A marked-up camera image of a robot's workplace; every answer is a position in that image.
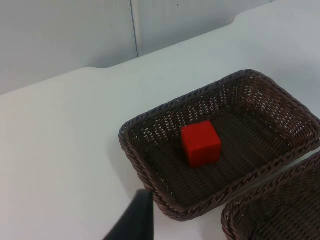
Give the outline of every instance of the red cube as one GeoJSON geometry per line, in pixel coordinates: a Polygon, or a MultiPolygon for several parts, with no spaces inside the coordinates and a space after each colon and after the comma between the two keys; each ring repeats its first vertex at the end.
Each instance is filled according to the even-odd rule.
{"type": "Polygon", "coordinates": [[[219,160],[221,141],[209,120],[182,127],[181,138],[191,168],[219,160]]]}

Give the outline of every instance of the white table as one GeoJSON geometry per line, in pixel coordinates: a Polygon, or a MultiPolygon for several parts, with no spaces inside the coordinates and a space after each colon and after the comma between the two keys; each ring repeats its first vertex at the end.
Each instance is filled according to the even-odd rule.
{"type": "MultiPolygon", "coordinates": [[[[0,96],[0,239],[101,239],[143,187],[121,125],[248,68],[320,116],[320,1],[276,1],[138,59],[0,96]]],[[[222,209],[181,223],[155,206],[155,239],[223,240],[222,209]]]]}

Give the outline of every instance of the brown wicker basket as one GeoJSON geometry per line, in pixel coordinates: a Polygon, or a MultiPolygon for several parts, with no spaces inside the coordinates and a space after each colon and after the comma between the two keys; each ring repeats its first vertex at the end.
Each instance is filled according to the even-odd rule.
{"type": "Polygon", "coordinates": [[[319,120],[273,80],[236,72],[122,126],[119,141],[162,212],[177,221],[201,216],[240,190],[319,146],[319,120]],[[211,120],[218,163],[191,169],[182,126],[211,120]]]}
{"type": "Polygon", "coordinates": [[[227,204],[228,240],[320,239],[320,153],[227,204]]]}

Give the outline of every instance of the white wall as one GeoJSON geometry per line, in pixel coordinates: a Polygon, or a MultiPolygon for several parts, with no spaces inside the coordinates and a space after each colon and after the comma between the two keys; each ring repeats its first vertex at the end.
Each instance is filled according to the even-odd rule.
{"type": "Polygon", "coordinates": [[[0,94],[137,57],[129,0],[3,0],[0,94]]]}
{"type": "Polygon", "coordinates": [[[138,55],[226,26],[271,0],[131,0],[138,55]]]}

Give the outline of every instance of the basket rim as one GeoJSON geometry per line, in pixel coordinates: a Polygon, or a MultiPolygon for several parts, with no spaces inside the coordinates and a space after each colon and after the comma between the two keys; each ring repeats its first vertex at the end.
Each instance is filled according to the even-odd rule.
{"type": "Polygon", "coordinates": [[[285,185],[292,179],[303,175],[315,167],[320,168],[320,151],[314,153],[302,162],[290,167],[288,170],[280,173],[272,180],[264,183],[262,186],[251,189],[245,195],[238,196],[237,198],[231,200],[225,206],[221,214],[222,229],[227,239],[241,239],[234,224],[234,216],[236,216],[241,209],[245,208],[249,203],[258,200],[265,195],[271,194],[275,189],[285,185]]]}
{"type": "Polygon", "coordinates": [[[320,146],[320,120],[313,115],[310,110],[296,100],[290,93],[281,88],[278,84],[275,83],[270,77],[264,75],[255,70],[246,69],[235,72],[229,76],[224,77],[223,79],[208,84],[200,89],[192,91],[186,95],[180,96],[168,103],[162,104],[148,112],[138,115],[137,117],[127,121],[119,131],[119,141],[121,148],[126,153],[127,157],[131,161],[133,167],[137,171],[137,174],[140,180],[143,182],[146,189],[154,192],[154,201],[158,204],[159,208],[164,214],[168,217],[175,219],[177,221],[186,221],[198,217],[207,213],[209,210],[217,207],[225,202],[227,198],[230,198],[235,191],[244,189],[248,184],[254,182],[257,177],[265,177],[267,174],[272,173],[276,168],[284,165],[286,162],[301,157],[305,154],[306,150],[314,150],[320,146]],[[132,145],[132,140],[129,136],[130,129],[142,123],[147,119],[152,119],[154,117],[161,116],[161,114],[175,109],[180,104],[186,104],[187,102],[198,99],[201,95],[212,91],[213,89],[218,88],[220,85],[227,84],[231,81],[235,81],[242,77],[255,77],[260,76],[263,81],[267,81],[272,84],[277,90],[281,91],[289,100],[297,105],[297,108],[310,116],[312,122],[317,126],[318,132],[314,138],[305,142],[304,144],[294,148],[293,150],[287,152],[286,154],[274,159],[268,164],[264,165],[261,168],[256,169],[253,172],[248,173],[237,181],[225,186],[222,190],[211,195],[207,199],[204,199],[198,203],[195,203],[188,207],[183,207],[178,202],[174,201],[172,196],[170,196],[166,191],[161,191],[163,188],[162,183],[154,181],[152,179],[153,172],[152,169],[149,169],[147,164],[144,162],[144,157],[141,156],[132,145]]]}

